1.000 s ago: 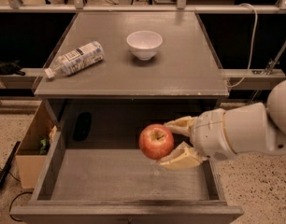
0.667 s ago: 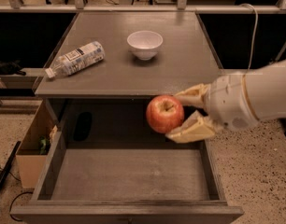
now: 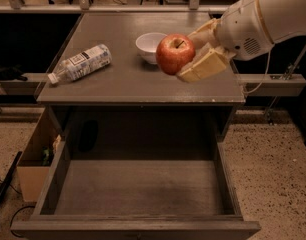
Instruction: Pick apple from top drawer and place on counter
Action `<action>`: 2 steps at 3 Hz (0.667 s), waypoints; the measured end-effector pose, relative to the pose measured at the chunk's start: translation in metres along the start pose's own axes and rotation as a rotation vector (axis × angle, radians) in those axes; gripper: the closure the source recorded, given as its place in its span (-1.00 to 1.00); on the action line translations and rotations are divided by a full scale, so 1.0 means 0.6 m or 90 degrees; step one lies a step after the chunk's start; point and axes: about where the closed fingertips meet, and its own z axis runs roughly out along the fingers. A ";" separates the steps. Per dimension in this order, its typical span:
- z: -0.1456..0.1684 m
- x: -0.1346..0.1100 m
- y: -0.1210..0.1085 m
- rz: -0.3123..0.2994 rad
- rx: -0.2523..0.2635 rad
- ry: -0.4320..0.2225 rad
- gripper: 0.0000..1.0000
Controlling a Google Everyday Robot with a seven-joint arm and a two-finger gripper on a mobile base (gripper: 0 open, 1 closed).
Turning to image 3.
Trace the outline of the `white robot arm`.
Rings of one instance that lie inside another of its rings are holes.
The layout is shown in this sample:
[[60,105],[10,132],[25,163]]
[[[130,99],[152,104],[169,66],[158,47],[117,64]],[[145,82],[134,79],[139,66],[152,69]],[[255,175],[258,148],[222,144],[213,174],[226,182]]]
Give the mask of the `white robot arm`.
[[239,0],[189,35],[197,53],[176,76],[199,81],[222,72],[233,59],[248,61],[305,35],[306,0]]

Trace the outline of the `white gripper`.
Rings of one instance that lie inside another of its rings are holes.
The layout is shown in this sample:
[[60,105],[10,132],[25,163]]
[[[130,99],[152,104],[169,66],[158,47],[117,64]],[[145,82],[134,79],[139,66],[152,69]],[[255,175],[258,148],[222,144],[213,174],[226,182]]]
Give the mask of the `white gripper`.
[[248,61],[270,52],[274,46],[259,0],[239,0],[224,12],[220,20],[207,21],[188,38],[199,50],[193,60],[176,74],[186,83],[224,71],[234,56],[237,60]]

